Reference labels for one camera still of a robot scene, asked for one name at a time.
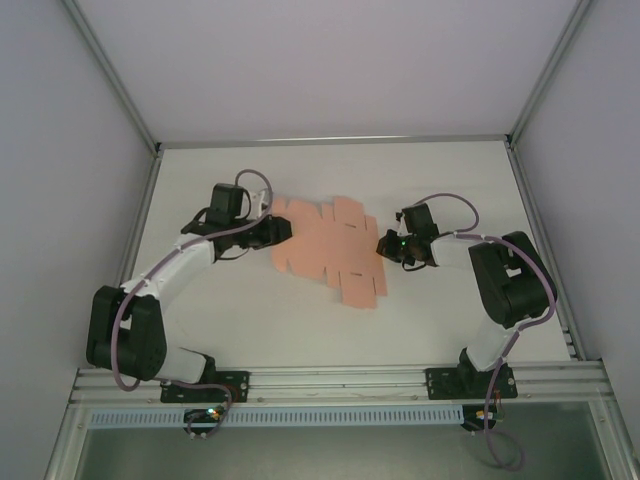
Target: white table surface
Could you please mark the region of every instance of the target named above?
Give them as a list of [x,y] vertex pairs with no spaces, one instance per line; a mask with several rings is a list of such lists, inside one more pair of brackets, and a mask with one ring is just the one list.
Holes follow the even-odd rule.
[[[346,195],[378,220],[436,192],[455,192],[480,211],[477,231],[503,235],[529,224],[502,142],[318,145],[167,150],[153,194],[136,272],[166,254],[209,204],[216,183],[242,168],[266,174],[277,194],[313,202]],[[247,176],[243,186],[262,188]],[[430,202],[441,231],[472,221],[453,199]],[[457,363],[484,313],[472,272],[402,271],[385,260],[389,295],[375,310],[340,303],[339,290],[276,271],[268,249],[218,262],[165,313],[169,342],[227,367]],[[511,361],[569,361],[557,318],[527,330]]]

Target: white robotic arm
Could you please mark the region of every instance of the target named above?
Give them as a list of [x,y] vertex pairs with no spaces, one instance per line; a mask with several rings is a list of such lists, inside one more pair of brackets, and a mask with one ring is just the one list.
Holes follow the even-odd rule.
[[[237,185],[216,185],[210,206],[182,229],[163,260],[120,288],[98,290],[91,311],[88,361],[138,380],[210,381],[215,361],[168,342],[163,313],[189,282],[230,248],[259,249],[291,237],[290,223],[269,214],[268,187],[251,193]],[[243,202],[247,214],[241,217]],[[120,322],[128,319],[130,328],[121,328]]]
[[[472,208],[475,227],[477,211]],[[473,272],[485,310],[478,315],[478,331],[462,350],[458,367],[427,371],[430,398],[482,398],[494,369],[499,369],[497,382],[503,397],[517,396],[511,369],[501,368],[504,357],[522,330],[550,317],[557,297],[555,285],[527,235],[512,232],[498,238],[440,233],[425,203],[404,208],[396,218],[400,222],[397,231],[387,231],[377,252],[408,272],[426,267]]]

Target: white wall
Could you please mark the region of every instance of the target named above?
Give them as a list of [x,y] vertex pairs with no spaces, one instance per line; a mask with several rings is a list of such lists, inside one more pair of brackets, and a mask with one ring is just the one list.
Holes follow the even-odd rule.
[[78,0],[163,142],[507,133],[576,0]]
[[62,7],[0,3],[0,477],[42,478],[149,156]]
[[591,357],[640,448],[640,2],[602,0],[519,150]]

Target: black mounting bracket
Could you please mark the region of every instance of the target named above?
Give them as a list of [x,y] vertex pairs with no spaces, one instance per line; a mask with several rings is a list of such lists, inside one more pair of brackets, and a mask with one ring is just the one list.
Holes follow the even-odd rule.
[[[224,385],[231,391],[233,403],[246,403],[249,394],[249,376],[247,371],[220,371],[216,370],[215,360],[207,357],[202,378],[198,382],[201,385]],[[173,383],[162,384],[160,402],[162,403],[209,403],[220,404],[227,400],[225,393],[218,389],[194,389],[184,388]]]
[[[464,349],[457,367],[427,368],[425,375],[430,400],[484,400],[493,370],[478,372]],[[518,396],[511,367],[502,365],[494,389],[500,392],[502,398]]]

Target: flat cardboard sheet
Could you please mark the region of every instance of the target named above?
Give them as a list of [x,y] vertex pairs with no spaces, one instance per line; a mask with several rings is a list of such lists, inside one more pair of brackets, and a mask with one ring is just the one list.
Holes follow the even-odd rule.
[[277,197],[273,214],[291,222],[293,237],[271,249],[280,272],[314,280],[326,279],[340,289],[342,303],[376,308],[376,295],[387,294],[382,257],[376,254],[378,224],[364,206],[348,197],[323,203]]

